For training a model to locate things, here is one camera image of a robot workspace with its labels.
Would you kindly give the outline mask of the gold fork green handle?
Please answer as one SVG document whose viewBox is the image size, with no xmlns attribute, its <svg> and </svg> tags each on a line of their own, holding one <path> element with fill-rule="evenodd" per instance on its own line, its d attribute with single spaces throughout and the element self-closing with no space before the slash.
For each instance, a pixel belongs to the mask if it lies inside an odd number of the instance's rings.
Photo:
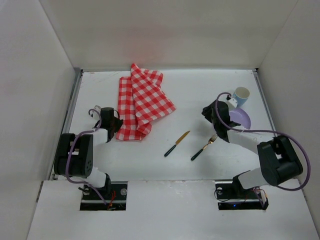
<svg viewBox="0 0 320 240">
<path fill-rule="evenodd" d="M 213 135 L 207 142 L 206 145 L 204 145 L 196 154 L 194 154 L 192 157 L 191 157 L 191 161 L 194 161 L 205 149 L 206 147 L 208 147 L 209 145 L 213 144 L 215 142 L 215 140 L 218 138 L 218 135 L 215 134 Z"/>
</svg>

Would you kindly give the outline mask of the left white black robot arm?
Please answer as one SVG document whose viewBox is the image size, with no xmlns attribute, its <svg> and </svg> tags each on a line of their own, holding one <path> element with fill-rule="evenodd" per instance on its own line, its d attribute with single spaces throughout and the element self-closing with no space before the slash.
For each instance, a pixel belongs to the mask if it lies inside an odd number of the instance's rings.
<svg viewBox="0 0 320 240">
<path fill-rule="evenodd" d="M 91 130 L 78 134 L 63 133 L 55 153 L 53 171 L 74 184 L 84 184 L 102 194 L 111 192 L 111 180 L 107 173 L 94 166 L 94 147 L 106 144 L 120 130 L 123 120 L 112 107 L 99 107 L 88 111 L 96 119 Z"/>
</svg>

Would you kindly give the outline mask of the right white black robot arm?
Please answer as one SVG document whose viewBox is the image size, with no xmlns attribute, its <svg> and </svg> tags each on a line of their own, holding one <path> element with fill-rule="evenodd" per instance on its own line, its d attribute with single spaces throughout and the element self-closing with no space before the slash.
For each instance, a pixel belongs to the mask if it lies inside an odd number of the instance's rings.
<svg viewBox="0 0 320 240">
<path fill-rule="evenodd" d="M 278 187 L 303 173 L 303 166 L 287 135 L 272 131 L 251 131 L 231 120 L 229 107 L 215 100 L 202 109 L 201 114 L 213 124 L 218 138 L 241 146 L 258 156 L 259 167 L 232 178 L 236 193 L 264 185 Z"/>
</svg>

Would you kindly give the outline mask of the lilac plastic plate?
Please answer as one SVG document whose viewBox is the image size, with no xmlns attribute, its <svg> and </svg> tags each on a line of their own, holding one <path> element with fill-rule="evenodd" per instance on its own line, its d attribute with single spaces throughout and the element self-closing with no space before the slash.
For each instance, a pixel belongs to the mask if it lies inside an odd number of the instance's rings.
<svg viewBox="0 0 320 240">
<path fill-rule="evenodd" d="M 235 108 L 229 111 L 230 120 L 240 124 L 245 129 L 251 129 L 251 119 L 249 115 L 241 108 Z"/>
</svg>

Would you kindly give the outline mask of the light blue mug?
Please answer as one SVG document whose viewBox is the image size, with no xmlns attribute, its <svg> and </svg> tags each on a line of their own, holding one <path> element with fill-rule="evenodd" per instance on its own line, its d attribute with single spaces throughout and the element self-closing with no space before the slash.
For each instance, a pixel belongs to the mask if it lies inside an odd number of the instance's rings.
<svg viewBox="0 0 320 240">
<path fill-rule="evenodd" d="M 237 87 L 232 97 L 237 101 L 237 107 L 240 108 L 250 97 L 250 91 L 245 87 Z"/>
</svg>

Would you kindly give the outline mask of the red white checkered cloth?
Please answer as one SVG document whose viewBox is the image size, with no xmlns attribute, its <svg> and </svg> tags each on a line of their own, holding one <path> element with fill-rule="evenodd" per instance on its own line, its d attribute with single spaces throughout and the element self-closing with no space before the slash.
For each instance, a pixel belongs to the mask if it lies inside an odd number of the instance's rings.
<svg viewBox="0 0 320 240">
<path fill-rule="evenodd" d="M 119 79 L 117 111 L 123 124 L 116 134 L 119 141 L 141 141 L 152 130 L 152 122 L 176 110 L 162 91 L 164 75 L 133 63 L 130 76 Z"/>
</svg>

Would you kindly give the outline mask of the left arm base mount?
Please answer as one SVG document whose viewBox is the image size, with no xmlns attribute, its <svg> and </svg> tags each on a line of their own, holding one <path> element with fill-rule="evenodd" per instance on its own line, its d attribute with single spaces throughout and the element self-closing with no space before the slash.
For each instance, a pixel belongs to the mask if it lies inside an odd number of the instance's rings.
<svg viewBox="0 0 320 240">
<path fill-rule="evenodd" d="M 80 211 L 125 211 L 127 206 L 128 182 L 114 181 L 110 184 L 110 192 L 100 189 L 103 200 L 90 187 L 79 187 L 82 191 Z"/>
</svg>

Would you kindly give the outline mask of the gold knife green handle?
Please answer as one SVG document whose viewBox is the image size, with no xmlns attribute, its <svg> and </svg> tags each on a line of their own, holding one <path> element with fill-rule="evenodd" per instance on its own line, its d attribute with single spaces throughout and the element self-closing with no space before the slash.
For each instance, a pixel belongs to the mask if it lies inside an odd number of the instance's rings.
<svg viewBox="0 0 320 240">
<path fill-rule="evenodd" d="M 190 133 L 190 130 L 186 131 L 183 135 L 181 135 L 176 141 L 175 144 L 164 154 L 164 157 L 167 157 L 176 147 L 177 145 Z"/>
</svg>

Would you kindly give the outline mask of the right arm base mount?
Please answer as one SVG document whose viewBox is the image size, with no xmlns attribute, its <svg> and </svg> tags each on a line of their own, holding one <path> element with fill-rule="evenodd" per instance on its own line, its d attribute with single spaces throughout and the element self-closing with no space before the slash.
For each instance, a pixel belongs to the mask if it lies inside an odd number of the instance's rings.
<svg viewBox="0 0 320 240">
<path fill-rule="evenodd" d="M 237 176 L 215 181 L 214 197 L 220 211 L 265 211 L 269 206 L 269 199 L 263 189 L 258 186 L 244 189 Z"/>
</svg>

